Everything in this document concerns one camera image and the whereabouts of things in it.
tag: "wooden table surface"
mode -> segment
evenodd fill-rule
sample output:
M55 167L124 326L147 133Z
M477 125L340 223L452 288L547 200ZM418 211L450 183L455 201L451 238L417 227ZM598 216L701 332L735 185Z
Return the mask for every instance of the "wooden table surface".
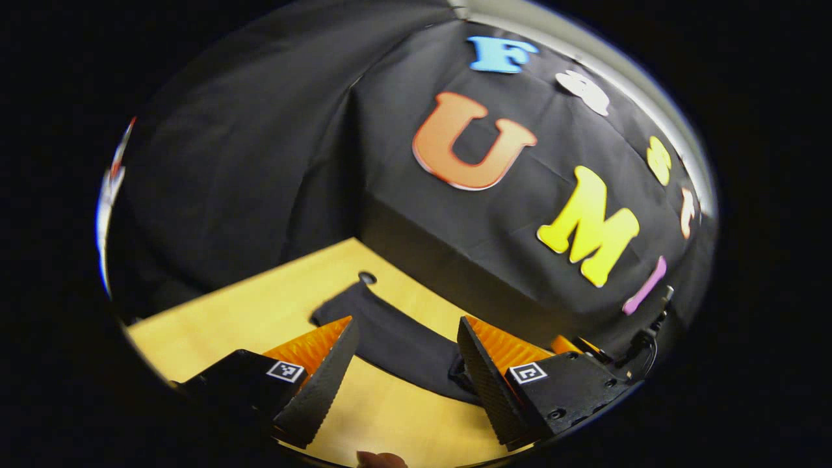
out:
M456 341L466 312L355 239L164 311L127 332L164 378L186 381L233 350L262 353L314 330L312 312L355 283L360 271L378 278L369 286L373 293ZM303 452L355 466L356 450L395 453L409 468L465 466L508 454L482 407L426 391L354 356Z

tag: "black strap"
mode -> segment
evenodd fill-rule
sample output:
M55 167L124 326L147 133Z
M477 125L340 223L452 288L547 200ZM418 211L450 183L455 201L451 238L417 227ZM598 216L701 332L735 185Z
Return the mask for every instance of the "black strap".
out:
M312 314L323 326L345 316L358 321L356 355L400 379L454 400L480 405L459 347L406 316L359 281Z

